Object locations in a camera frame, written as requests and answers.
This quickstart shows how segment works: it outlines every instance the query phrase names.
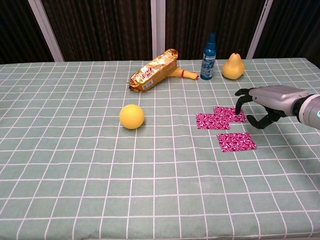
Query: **pear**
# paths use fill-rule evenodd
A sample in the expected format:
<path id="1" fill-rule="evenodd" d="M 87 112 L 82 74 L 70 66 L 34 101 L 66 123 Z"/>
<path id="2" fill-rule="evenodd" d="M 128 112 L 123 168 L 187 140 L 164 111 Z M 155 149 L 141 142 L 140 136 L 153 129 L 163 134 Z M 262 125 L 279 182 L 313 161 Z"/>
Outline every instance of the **pear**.
<path id="1" fill-rule="evenodd" d="M 222 75 L 227 79 L 236 80 L 245 72 L 245 65 L 239 53 L 232 53 L 224 63 Z"/>

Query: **pink patterned cloth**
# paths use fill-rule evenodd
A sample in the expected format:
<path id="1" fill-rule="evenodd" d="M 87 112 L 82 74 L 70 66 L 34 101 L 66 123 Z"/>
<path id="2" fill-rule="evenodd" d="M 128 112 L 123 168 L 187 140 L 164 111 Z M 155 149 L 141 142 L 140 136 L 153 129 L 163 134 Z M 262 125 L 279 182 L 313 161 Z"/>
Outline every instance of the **pink patterned cloth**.
<path id="1" fill-rule="evenodd" d="M 213 107 L 213 114 L 215 116 L 220 116 L 222 118 L 226 118 L 229 122 L 233 123 L 245 123 L 246 118 L 244 111 L 241 109 L 240 113 L 236 115 L 236 109 L 232 107 L 222 107 L 222 106 L 214 106 Z"/>
<path id="2" fill-rule="evenodd" d="M 196 125 L 198 129 L 230 129 L 229 120 L 211 113 L 197 113 Z"/>
<path id="3" fill-rule="evenodd" d="M 222 152 L 245 151 L 257 148 L 248 132 L 220 133 L 216 136 Z"/>

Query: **blue spray bottle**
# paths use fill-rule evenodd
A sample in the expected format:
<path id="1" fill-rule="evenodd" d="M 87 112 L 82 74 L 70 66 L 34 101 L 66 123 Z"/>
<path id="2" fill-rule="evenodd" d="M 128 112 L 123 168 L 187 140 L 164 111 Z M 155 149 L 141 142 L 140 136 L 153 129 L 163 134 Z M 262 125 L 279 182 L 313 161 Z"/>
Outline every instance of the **blue spray bottle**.
<path id="1" fill-rule="evenodd" d="M 216 34 L 210 33 L 209 41 L 203 51 L 200 78 L 210 80 L 213 76 L 216 60 Z"/>

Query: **curtain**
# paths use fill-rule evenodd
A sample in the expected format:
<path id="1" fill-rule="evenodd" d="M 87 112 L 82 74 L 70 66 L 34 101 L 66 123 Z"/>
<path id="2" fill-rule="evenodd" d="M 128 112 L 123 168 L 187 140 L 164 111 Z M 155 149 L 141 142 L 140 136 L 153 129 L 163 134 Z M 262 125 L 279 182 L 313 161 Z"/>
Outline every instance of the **curtain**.
<path id="1" fill-rule="evenodd" d="M 180 59 L 201 59 L 210 32 L 216 33 L 216 58 L 240 49 L 247 56 L 265 0 L 167 0 L 165 47 Z"/>
<path id="2" fill-rule="evenodd" d="M 254 58 L 307 58 L 320 68 L 320 1 L 273 1 Z"/>
<path id="3" fill-rule="evenodd" d="M 0 64 L 53 62 L 28 0 L 0 0 Z"/>
<path id="4" fill-rule="evenodd" d="M 152 59 L 150 0 L 42 0 L 65 61 Z"/>

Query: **tablecloth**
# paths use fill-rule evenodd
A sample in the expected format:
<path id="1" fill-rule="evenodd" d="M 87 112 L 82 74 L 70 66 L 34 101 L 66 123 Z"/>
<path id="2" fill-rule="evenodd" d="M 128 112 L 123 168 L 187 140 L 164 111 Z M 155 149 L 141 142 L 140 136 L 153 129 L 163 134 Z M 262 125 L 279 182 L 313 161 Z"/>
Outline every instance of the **tablecloth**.
<path id="1" fill-rule="evenodd" d="M 234 107 L 240 88 L 320 94 L 305 58 L 244 59 L 238 80 L 168 77 L 128 89 L 148 61 L 0 66 L 0 239 L 320 238 L 320 134 L 295 117 L 265 129 L 197 129 L 197 113 Z M 200 72 L 201 60 L 178 66 Z M 139 105 L 144 123 L 119 112 Z M 244 114 L 262 118 L 254 103 Z M 217 134 L 248 132 L 257 149 L 222 152 Z"/>

